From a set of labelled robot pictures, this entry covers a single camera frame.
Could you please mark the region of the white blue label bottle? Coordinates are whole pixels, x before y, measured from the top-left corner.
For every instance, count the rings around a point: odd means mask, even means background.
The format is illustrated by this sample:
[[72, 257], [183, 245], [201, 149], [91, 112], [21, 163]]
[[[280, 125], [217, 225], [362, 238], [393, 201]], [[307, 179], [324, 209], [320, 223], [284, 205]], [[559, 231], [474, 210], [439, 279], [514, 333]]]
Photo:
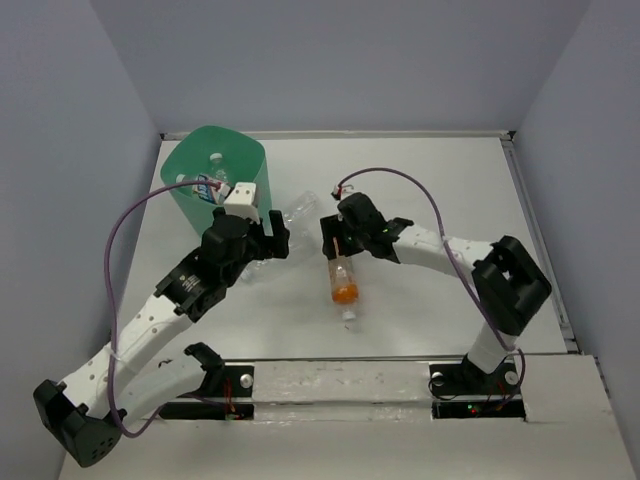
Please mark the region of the white blue label bottle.
[[177, 183], [196, 181], [196, 184], [190, 186], [192, 196], [214, 205], [222, 205], [232, 190], [227, 182], [208, 174], [198, 174], [193, 178], [178, 174], [175, 180]]

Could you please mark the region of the orange label bottle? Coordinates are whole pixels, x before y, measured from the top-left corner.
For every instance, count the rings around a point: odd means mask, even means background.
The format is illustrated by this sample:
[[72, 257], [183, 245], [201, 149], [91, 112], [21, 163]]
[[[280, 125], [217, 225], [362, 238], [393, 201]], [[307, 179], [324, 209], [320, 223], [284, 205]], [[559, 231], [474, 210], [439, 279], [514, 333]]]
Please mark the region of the orange label bottle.
[[338, 256], [328, 261], [330, 293], [333, 304], [344, 321], [357, 318], [359, 288], [350, 258]]

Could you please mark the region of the clear unlabeled bottle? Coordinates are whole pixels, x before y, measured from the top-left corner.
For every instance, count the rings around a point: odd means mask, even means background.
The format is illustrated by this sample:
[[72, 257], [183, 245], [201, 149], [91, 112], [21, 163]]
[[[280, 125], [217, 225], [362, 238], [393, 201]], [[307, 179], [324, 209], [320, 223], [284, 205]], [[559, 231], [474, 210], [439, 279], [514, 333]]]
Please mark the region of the clear unlabeled bottle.
[[220, 152], [212, 153], [209, 157], [209, 163], [211, 166], [211, 176], [217, 181], [229, 183], [230, 174], [225, 162], [224, 156]]

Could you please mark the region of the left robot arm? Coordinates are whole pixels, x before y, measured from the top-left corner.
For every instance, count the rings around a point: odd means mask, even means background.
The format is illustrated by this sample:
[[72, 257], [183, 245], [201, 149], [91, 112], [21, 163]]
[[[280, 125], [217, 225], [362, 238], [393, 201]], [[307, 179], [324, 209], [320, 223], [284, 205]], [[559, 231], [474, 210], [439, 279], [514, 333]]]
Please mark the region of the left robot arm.
[[192, 391], [215, 392], [225, 362], [204, 343], [186, 347], [178, 359], [142, 376], [141, 370], [171, 340], [225, 299], [228, 289], [255, 260], [284, 259], [290, 232], [281, 211], [272, 210], [272, 232], [253, 219], [253, 208], [218, 208], [198, 247], [155, 287], [123, 328], [76, 371], [45, 380], [33, 393], [45, 428], [82, 468], [100, 462], [129, 425], [162, 404]]

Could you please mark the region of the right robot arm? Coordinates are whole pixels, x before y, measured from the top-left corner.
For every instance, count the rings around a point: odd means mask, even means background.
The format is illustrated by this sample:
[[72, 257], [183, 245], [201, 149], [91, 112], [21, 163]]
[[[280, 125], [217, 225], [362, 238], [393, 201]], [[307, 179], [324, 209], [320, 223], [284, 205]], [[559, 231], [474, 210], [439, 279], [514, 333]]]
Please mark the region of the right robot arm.
[[425, 267], [461, 280], [485, 324], [460, 364], [460, 379], [482, 392], [514, 351], [552, 287], [522, 243], [509, 235], [496, 242], [471, 241], [431, 231], [409, 219], [387, 220], [362, 193], [320, 219], [322, 253], [329, 260], [362, 252], [396, 264]]

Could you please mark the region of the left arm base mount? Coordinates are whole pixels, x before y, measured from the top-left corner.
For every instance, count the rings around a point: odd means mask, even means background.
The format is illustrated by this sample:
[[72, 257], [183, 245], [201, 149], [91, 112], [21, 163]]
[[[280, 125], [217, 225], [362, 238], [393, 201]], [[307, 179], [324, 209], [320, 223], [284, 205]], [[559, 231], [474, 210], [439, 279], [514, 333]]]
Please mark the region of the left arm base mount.
[[185, 348], [187, 358], [199, 364], [197, 388], [165, 404], [163, 420], [252, 420], [255, 367], [247, 363], [226, 363], [204, 343]]

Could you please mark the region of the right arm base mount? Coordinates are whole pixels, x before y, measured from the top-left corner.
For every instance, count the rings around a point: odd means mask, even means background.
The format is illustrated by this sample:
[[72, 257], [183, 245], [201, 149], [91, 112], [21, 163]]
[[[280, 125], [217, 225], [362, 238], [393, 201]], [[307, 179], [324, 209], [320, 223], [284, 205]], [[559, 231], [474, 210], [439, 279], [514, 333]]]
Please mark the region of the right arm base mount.
[[495, 372], [466, 376], [462, 363], [429, 365], [428, 388], [432, 417], [436, 420], [526, 418], [513, 362], [503, 362]]

